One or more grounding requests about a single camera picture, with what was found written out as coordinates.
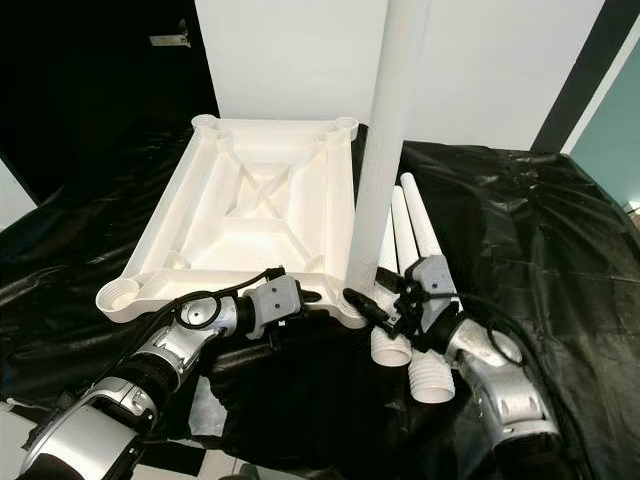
white plastic pipe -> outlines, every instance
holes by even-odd
[[[378,265],[392,272],[398,272],[398,260],[396,259],[396,242],[393,239],[393,218],[391,209],[387,214],[387,223],[384,229],[384,237],[382,238],[382,247],[380,247],[380,259]]]
[[[438,238],[433,231],[431,220],[429,220],[429,215],[420,196],[415,178],[410,173],[404,173],[400,177],[400,183],[404,190],[404,198],[407,201],[411,226],[413,227],[420,256],[441,255],[442,250],[440,250]]]
[[[387,7],[345,281],[364,294],[375,281],[430,3],[390,0]]]
[[[413,351],[409,364],[411,396],[421,403],[443,403],[451,400],[456,388],[451,368],[442,355],[429,350]]]
[[[393,188],[391,211],[393,212],[393,230],[396,238],[396,251],[398,252],[398,270],[404,274],[405,270],[416,263],[419,257],[402,187]]]
[[[391,211],[387,215],[387,225],[384,230],[382,248],[380,249],[379,265],[391,270],[398,271],[396,261],[396,246],[393,241],[393,221]],[[389,310],[393,306],[393,301],[397,295],[376,287],[373,290],[373,298],[383,310]],[[411,343],[404,335],[399,335],[391,340],[384,330],[375,327],[371,331],[371,358],[378,365],[384,367],[400,367],[411,361]]]

